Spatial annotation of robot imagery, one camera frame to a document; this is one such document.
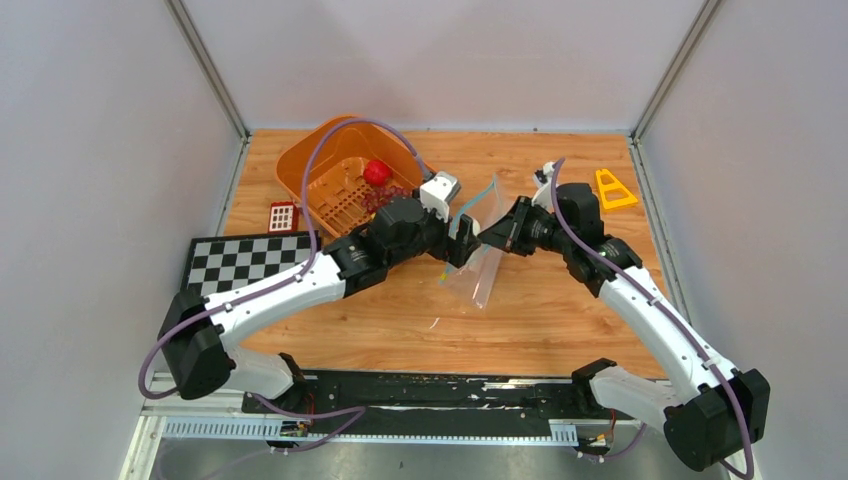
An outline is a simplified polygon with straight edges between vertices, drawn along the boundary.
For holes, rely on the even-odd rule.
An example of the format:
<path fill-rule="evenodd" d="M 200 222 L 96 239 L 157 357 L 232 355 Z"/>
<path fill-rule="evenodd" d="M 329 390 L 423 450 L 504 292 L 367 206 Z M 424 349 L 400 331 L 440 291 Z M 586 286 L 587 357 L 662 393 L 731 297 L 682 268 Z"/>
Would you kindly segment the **black white checkerboard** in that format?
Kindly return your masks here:
<path fill-rule="evenodd" d="M 193 307 L 211 294 L 233 291 L 242 298 L 248 286 L 282 274 L 290 278 L 323 246 L 318 232 L 290 232 L 190 241 L 181 288 L 172 297 L 180 307 Z"/>

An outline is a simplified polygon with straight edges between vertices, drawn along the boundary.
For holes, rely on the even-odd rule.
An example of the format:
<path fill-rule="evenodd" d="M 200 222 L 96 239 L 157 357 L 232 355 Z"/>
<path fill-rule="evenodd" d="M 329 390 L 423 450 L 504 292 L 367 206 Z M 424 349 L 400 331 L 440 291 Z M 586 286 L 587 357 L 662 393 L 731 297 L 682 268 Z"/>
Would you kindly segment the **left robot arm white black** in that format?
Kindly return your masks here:
<path fill-rule="evenodd" d="M 460 268 L 479 247 L 479 230 L 466 214 L 443 219 L 419 200 L 401 197 L 288 270 L 207 297 L 178 292 L 154 348 L 164 356 L 173 392 L 195 400 L 234 388 L 268 398 L 283 413 L 298 411 L 307 389 L 295 379 L 293 361 L 245 350 L 242 342 L 293 314 L 371 288 L 421 255 Z"/>

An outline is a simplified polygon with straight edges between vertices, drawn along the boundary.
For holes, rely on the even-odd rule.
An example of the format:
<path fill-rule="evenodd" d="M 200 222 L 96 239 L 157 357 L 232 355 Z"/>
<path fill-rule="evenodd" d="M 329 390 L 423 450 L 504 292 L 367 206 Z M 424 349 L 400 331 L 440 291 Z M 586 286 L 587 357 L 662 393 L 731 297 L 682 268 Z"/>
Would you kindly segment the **red white grid block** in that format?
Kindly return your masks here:
<path fill-rule="evenodd" d="M 288 233 L 298 230 L 300 209 L 292 201 L 273 202 L 269 208 L 268 233 Z"/>

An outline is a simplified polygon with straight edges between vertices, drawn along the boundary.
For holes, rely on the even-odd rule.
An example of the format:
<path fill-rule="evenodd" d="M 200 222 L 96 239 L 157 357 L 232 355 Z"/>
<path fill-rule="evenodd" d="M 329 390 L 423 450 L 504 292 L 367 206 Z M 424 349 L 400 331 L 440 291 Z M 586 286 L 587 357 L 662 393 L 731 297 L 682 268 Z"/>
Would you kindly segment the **orange plastic basket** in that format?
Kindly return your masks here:
<path fill-rule="evenodd" d="M 387 189 L 408 192 L 422 183 L 419 162 L 397 135 L 352 115 L 325 122 L 284 151 L 276 177 L 313 224 L 339 237 L 371 219 L 376 193 L 363 173 L 376 160 L 390 170 Z"/>

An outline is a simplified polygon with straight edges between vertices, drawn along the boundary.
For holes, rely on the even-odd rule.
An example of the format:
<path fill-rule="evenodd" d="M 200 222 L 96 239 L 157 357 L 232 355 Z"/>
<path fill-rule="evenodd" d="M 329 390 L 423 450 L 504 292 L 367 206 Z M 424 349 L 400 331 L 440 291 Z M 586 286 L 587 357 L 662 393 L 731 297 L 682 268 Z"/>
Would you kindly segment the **clear zip top bag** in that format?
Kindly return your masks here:
<path fill-rule="evenodd" d="M 492 226 L 508 210 L 505 192 L 497 174 L 478 194 L 458 209 L 474 221 L 474 233 Z M 439 285 L 470 306 L 485 309 L 493 289 L 503 252 L 481 245 L 462 268 L 448 264 Z"/>

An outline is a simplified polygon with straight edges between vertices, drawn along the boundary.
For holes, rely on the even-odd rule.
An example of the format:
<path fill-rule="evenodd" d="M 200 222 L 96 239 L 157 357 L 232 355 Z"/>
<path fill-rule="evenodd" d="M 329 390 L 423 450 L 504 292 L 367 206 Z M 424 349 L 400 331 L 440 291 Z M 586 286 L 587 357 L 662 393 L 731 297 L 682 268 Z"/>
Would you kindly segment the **aluminium frame post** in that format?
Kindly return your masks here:
<path fill-rule="evenodd" d="M 651 128 L 660 108 L 665 103 L 666 98 L 671 93 L 723 4 L 723 0 L 701 2 L 694 20 L 688 27 L 635 126 L 631 129 L 630 138 L 634 144 L 639 143 Z"/>
<path fill-rule="evenodd" d="M 177 28 L 197 62 L 213 95 L 221 106 L 225 117 L 242 143 L 250 138 L 250 129 L 241 115 L 236 102 L 227 88 L 186 3 L 182 0 L 165 0 Z"/>

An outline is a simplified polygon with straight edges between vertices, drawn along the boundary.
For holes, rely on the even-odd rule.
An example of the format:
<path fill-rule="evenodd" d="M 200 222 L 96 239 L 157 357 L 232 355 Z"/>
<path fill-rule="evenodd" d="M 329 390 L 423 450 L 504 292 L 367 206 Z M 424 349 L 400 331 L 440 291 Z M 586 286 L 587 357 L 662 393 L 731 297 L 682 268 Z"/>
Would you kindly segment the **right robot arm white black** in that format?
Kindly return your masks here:
<path fill-rule="evenodd" d="M 664 434 L 675 455 L 702 471 L 737 452 L 752 459 L 764 436 L 770 385 L 711 347 L 665 298 L 640 257 L 604 230 L 600 202 L 585 183 L 520 196 L 479 234 L 483 244 L 529 256 L 563 257 L 571 276 L 623 319 L 661 365 L 664 384 L 599 359 L 576 371 L 571 403 L 584 417 L 624 413 Z"/>

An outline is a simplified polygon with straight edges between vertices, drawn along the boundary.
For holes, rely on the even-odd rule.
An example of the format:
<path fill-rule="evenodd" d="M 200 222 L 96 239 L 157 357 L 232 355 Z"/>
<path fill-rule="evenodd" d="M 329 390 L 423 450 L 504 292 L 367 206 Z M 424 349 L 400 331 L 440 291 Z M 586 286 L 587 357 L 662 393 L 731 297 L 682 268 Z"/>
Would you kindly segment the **purple toy grapes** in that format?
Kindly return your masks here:
<path fill-rule="evenodd" d="M 410 197 L 412 191 L 396 185 L 372 188 L 368 190 L 362 201 L 361 206 L 368 214 L 374 214 L 383 206 L 388 205 L 396 197 Z"/>

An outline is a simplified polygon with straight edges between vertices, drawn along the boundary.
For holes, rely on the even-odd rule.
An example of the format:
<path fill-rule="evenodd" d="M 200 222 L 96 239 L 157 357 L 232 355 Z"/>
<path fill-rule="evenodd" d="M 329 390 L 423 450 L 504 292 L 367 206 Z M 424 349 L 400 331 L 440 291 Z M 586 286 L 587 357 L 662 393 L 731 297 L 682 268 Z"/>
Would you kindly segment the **black mounting base plate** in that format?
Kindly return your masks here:
<path fill-rule="evenodd" d="M 274 404 L 297 413 L 342 413 L 317 421 L 316 433 L 341 426 L 349 408 L 363 406 L 365 414 L 347 433 L 395 438 L 505 440 L 547 437 L 554 421 L 584 431 L 634 423 L 626 414 L 589 406 L 568 377 L 309 370 Z"/>

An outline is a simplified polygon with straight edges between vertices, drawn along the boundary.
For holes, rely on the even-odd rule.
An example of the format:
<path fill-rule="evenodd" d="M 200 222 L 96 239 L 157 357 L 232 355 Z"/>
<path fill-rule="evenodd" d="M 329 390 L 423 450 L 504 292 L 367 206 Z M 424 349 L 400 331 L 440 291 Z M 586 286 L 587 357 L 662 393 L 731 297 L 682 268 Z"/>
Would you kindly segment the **left aluminium frame post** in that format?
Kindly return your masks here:
<path fill-rule="evenodd" d="M 241 115 L 236 102 L 227 88 L 186 3 L 182 0 L 165 0 L 177 28 L 197 62 L 213 95 L 221 106 L 225 117 L 242 143 L 250 138 L 250 129 Z"/>

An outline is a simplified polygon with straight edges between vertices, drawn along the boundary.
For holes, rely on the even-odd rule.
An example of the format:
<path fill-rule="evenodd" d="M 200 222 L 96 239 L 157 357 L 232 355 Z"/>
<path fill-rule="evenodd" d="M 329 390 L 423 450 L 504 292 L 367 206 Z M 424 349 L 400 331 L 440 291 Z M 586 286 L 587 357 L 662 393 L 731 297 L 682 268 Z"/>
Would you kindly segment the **red toy apple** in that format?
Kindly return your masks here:
<path fill-rule="evenodd" d="M 392 170 L 383 161 L 371 159 L 366 162 L 362 177 L 372 187 L 384 187 L 392 179 Z"/>

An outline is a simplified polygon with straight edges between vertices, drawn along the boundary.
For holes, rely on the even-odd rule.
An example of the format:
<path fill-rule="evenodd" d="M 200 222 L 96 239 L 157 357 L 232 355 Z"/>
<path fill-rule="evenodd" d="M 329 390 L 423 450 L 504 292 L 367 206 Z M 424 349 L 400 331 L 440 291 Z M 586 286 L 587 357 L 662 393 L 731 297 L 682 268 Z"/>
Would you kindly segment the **right aluminium frame post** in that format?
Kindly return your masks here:
<path fill-rule="evenodd" d="M 630 138 L 634 144 L 639 143 L 651 128 L 660 108 L 665 103 L 666 98 L 671 93 L 723 4 L 723 0 L 701 2 L 694 20 L 688 27 L 635 126 L 631 129 Z"/>

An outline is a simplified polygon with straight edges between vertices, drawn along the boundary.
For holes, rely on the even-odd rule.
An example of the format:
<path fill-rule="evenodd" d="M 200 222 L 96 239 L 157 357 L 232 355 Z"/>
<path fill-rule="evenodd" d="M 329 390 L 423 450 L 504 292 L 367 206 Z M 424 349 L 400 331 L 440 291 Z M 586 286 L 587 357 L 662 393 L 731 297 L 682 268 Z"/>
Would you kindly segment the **yellow triangular plastic stand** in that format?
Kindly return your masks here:
<path fill-rule="evenodd" d="M 638 197 L 610 170 L 606 168 L 596 170 L 595 181 L 601 207 L 605 212 L 631 208 L 639 204 Z"/>

